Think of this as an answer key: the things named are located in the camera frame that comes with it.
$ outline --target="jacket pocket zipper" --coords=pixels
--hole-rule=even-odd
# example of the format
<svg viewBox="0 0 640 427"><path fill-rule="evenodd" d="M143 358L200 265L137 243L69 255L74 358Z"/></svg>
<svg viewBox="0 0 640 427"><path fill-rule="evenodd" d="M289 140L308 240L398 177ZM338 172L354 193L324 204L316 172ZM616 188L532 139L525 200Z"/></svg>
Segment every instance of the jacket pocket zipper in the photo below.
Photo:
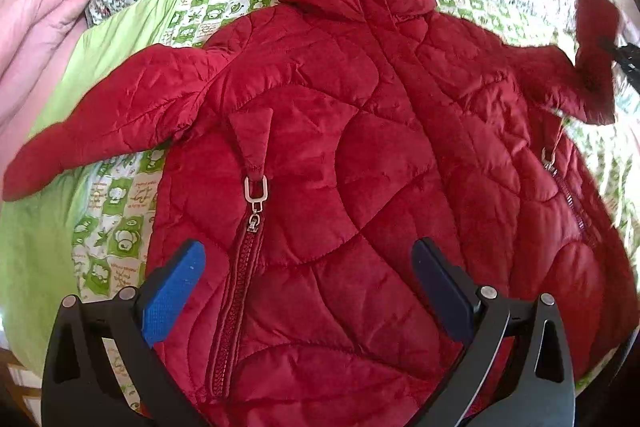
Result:
<svg viewBox="0 0 640 427"><path fill-rule="evenodd" d="M231 301L226 314L226 319L220 334L218 353L213 370L213 394L220 397L225 394L226 379L230 366L233 364L234 352L236 350L235 339L242 319L242 305L246 294L247 286L251 276L252 259L257 255L258 232L260 232L262 204L269 196L267 177L262 177L262 195L259 198L252 198L249 190L249 178L244 179L244 199L251 205L251 214L246 222L246 230L240 243L240 249L236 260L235 284L231 294Z"/></svg>
<svg viewBox="0 0 640 427"><path fill-rule="evenodd" d="M582 217L582 210L578 206L577 200L575 200L574 195L572 194L571 189L569 188L569 185L567 184L565 179L562 177L562 174L560 174L560 171L556 169L556 167L554 166L555 162L556 162L556 151L553 151L551 153L551 158L547 159L546 150L543 149L542 165L544 166L545 170L549 172L549 174L551 174L552 178L556 182L556 185L558 186L558 189L560 190L560 192L562 192L562 195L564 196L564 199L566 200L567 205L571 209L572 214L574 214L575 222L577 223L578 228L580 229L580 234L586 241L587 245L589 245L589 247L593 247L593 241L587 230L587 223Z"/></svg>

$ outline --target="red quilted jacket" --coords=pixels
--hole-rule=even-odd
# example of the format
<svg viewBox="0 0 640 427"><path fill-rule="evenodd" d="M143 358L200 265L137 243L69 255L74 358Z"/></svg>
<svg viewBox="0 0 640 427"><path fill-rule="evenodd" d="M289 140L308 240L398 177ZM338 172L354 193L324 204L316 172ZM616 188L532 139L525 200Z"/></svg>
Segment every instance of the red quilted jacket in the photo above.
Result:
<svg viewBox="0 0 640 427"><path fill-rule="evenodd" d="M610 61L594 43L615 33L615 10L590 0L600 16L580 15L574 68L435 0L280 2L200 50L131 57L5 176L11 200L173 141L147 269L186 238L206 246L203 279L157 346L206 417L404 425L460 349L412 273L424 236L504 295L553 294L578 377L625 338L638 323L629 263L550 112L612 121ZM258 198L263 176L253 216L244 179Z"/></svg>

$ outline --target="zipper pull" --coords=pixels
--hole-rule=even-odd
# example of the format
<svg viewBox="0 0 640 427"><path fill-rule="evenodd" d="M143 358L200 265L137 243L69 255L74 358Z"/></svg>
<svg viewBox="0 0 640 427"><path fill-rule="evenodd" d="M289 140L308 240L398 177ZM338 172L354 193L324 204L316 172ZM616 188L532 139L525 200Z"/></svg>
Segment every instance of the zipper pull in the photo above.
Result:
<svg viewBox="0 0 640 427"><path fill-rule="evenodd" d="M556 163L556 149L554 148L553 151L551 151L551 158L547 158L546 157L546 149L543 148L542 149L542 157L540 158L542 160L542 166L549 172L551 172L551 174L557 174L558 173L558 169L556 169L556 167L554 166L554 163Z"/></svg>
<svg viewBox="0 0 640 427"><path fill-rule="evenodd" d="M249 216L249 223L246 227L247 232L256 233L260 226L260 213L262 211L262 203L269 197L267 188L267 176L262 177L262 195L259 198L252 198L249 193L249 177L244 179L244 199L251 205L252 214Z"/></svg>

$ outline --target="dark blue gripper pad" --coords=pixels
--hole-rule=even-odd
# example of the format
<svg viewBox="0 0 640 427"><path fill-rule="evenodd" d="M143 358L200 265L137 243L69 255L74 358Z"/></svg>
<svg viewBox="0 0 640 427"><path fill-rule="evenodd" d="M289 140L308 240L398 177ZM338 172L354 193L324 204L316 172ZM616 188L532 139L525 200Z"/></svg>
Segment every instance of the dark blue gripper pad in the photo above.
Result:
<svg viewBox="0 0 640 427"><path fill-rule="evenodd" d="M435 252L436 249L430 240L419 239L414 243L414 272L449 338L468 346L474 337L474 310L440 263L438 254L442 254L439 250Z"/></svg>
<svg viewBox="0 0 640 427"><path fill-rule="evenodd" d="M142 336L149 347L167 338L204 272L204 266L204 246L192 241L143 311Z"/></svg>

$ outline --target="zipper slider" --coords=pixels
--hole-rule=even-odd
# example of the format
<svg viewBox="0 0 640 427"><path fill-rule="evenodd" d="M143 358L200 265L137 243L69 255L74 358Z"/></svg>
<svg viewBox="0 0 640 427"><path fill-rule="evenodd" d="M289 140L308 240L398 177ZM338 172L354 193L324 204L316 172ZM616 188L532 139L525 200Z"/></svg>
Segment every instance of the zipper slider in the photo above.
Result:
<svg viewBox="0 0 640 427"><path fill-rule="evenodd" d="M262 203L269 197L267 188L267 176L262 177L262 195L259 198L252 198L249 192L249 177L244 179L244 199L251 205L252 214L249 216L249 222L246 227L247 232L256 233L260 226L260 213L262 211Z"/></svg>

